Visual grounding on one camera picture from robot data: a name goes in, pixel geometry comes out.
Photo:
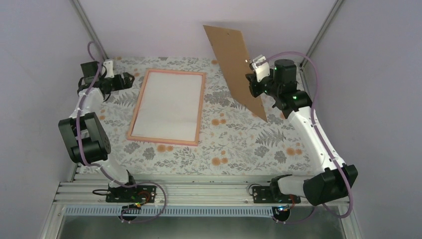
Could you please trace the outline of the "brown frame backing board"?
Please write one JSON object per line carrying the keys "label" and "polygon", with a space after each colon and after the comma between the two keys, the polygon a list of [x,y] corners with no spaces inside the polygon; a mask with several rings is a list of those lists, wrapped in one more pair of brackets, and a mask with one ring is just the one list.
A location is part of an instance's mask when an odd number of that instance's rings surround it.
{"label": "brown frame backing board", "polygon": [[239,30],[204,25],[203,26],[215,58],[233,99],[267,122],[267,116],[260,97],[252,96],[247,74],[251,74],[249,53]]}

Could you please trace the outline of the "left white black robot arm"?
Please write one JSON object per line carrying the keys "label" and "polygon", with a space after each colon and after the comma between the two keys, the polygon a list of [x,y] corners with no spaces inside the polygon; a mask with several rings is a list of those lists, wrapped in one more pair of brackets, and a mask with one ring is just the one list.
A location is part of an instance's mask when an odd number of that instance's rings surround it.
{"label": "left white black robot arm", "polygon": [[78,82],[77,105],[68,118],[59,121],[58,128],[70,159],[103,173],[109,187],[119,188],[118,194],[131,202],[137,198],[139,189],[131,174],[110,158],[111,143],[97,115],[112,92],[133,85],[133,75],[116,74],[113,67],[111,59],[81,64],[83,76]]}

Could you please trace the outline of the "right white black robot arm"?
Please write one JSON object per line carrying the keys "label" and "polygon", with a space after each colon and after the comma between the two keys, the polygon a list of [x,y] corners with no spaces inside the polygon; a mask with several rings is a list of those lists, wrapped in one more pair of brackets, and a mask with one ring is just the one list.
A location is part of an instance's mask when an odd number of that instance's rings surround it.
{"label": "right white black robot arm", "polygon": [[272,179],[270,198],[283,202],[289,195],[306,198],[319,206],[349,195],[358,171],[339,156],[322,129],[307,92],[298,89],[297,67],[294,61],[279,59],[271,68],[264,56],[249,64],[252,74],[246,74],[252,96],[266,94],[275,101],[273,107],[298,132],[311,160],[311,176],[287,174]]}

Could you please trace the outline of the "aluminium mounting rail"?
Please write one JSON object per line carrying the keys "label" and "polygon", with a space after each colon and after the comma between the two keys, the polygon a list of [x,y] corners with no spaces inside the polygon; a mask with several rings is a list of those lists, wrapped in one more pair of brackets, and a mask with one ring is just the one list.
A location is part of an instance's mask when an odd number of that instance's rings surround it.
{"label": "aluminium mounting rail", "polygon": [[[137,182],[152,181],[164,188],[158,191],[156,207],[166,200],[169,206],[253,206],[247,192],[252,183],[266,185],[271,176],[227,175],[148,175],[137,174]],[[100,174],[77,174],[72,182],[61,182],[54,204],[105,205],[106,198],[92,194],[105,189],[108,181]]]}

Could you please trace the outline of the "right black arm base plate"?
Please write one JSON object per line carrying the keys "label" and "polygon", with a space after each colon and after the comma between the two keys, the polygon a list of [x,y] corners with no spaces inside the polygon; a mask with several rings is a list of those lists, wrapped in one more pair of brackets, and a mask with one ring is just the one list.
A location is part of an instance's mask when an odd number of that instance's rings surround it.
{"label": "right black arm base plate", "polygon": [[270,186],[252,186],[252,197],[254,204],[299,204],[301,198],[282,194],[279,189]]}

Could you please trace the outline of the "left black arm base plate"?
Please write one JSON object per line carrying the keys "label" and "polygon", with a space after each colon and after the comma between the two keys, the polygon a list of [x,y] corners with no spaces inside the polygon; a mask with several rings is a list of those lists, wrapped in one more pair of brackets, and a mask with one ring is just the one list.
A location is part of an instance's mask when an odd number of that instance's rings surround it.
{"label": "left black arm base plate", "polygon": [[131,188],[109,188],[106,194],[108,203],[154,203],[157,187],[141,185]]}

